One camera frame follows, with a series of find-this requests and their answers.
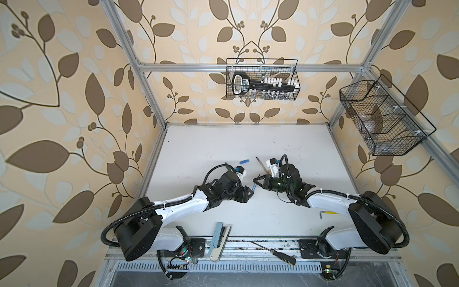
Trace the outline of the blue pen cap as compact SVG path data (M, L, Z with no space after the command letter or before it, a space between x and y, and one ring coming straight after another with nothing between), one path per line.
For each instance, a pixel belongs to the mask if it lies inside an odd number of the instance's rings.
M246 163L248 163L248 162L250 162L250 160L249 160L249 159L246 159L246 160L240 161L239 164L240 164L240 165L243 165L243 164L246 164Z

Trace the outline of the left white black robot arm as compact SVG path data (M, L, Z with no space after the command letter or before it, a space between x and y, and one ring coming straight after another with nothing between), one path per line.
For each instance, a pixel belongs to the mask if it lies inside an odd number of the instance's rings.
M251 188L242 184L246 171L241 166L224 164L226 172L212 182L206 179L191 194L163 202L148 197L137 200L100 235L103 244L120 248L126 261L134 261L150 250L187 251L190 239L181 226L168 225L186 216L217 208L224 201L247 203Z

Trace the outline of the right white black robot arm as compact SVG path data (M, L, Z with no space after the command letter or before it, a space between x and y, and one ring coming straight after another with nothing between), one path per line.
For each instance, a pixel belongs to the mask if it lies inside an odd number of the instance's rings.
M307 184L287 155L280 160L270 159L267 166L271 172L254 178L254 184L284 193L289 203L296 206L323 209L352 220L349 226L330 226L318 235L315 250L321 257L329 258L339 250L353 248L387 254L392 248L409 245L410 235L404 222L374 192L349 194Z

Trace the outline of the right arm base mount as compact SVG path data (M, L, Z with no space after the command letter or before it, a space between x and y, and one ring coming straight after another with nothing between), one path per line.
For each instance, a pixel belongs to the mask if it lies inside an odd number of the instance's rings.
M325 281L337 281L344 274L351 258L351 248L334 249L326 240L326 235L334 228L328 227L315 239L300 239L298 245L302 259L334 259L334 267L322 264L321 277Z

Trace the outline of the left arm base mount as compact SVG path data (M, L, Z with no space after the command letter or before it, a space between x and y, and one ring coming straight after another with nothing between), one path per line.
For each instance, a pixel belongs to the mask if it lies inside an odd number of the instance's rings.
M161 271L169 280L181 279L193 264L203 258L206 249L206 239L192 238L184 242L176 251L157 251L157 261Z

